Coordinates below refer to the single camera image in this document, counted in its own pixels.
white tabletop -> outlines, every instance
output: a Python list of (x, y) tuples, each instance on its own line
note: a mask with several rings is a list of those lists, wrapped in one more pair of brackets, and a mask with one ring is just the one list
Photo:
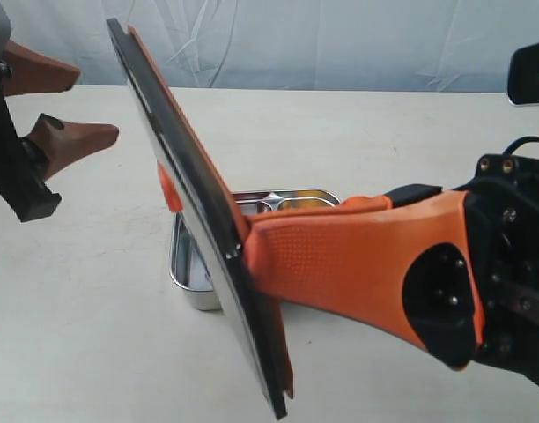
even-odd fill
[[(539, 108), (504, 95), (174, 93), (232, 190), (452, 187), (483, 153), (539, 135)], [(128, 88), (9, 105), (21, 135), (40, 112), (122, 132), (49, 181), (63, 195), (52, 218), (19, 224), (0, 199), (0, 421), (274, 421), (225, 318), (192, 309), (169, 278), (172, 216)], [(539, 421), (539, 389), (521, 376), (476, 364), (455, 373), (315, 310), (284, 306), (284, 319), (296, 388), (287, 421)]]

metal container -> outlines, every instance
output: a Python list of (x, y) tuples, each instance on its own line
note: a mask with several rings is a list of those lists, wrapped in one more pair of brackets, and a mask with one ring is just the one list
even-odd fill
[[(340, 200), (322, 189), (280, 189), (243, 191), (233, 194), (245, 215), (287, 209), (333, 207)], [(174, 215), (170, 276), (185, 293), (191, 307), (202, 311), (220, 310), (220, 302), (205, 268), (201, 252), (185, 226), (183, 217)]]

screw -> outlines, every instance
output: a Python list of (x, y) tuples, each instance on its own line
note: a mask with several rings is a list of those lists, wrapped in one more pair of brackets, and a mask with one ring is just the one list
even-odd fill
[(522, 300), (520, 300), (520, 306), (524, 311), (529, 311), (532, 308), (532, 303), (530, 302), (530, 300), (523, 298)]
[(516, 210), (509, 207), (502, 213), (502, 219), (506, 223), (513, 223), (516, 220)]
[(479, 167), (481, 168), (482, 171), (486, 171), (488, 168), (489, 168), (489, 159), (487, 159), (486, 157), (483, 157), (481, 159), (481, 161), (479, 161)]
[(505, 174), (510, 174), (512, 172), (512, 170), (513, 170), (513, 167), (514, 167), (513, 161), (510, 160), (510, 159), (506, 159), (502, 163), (502, 171)]

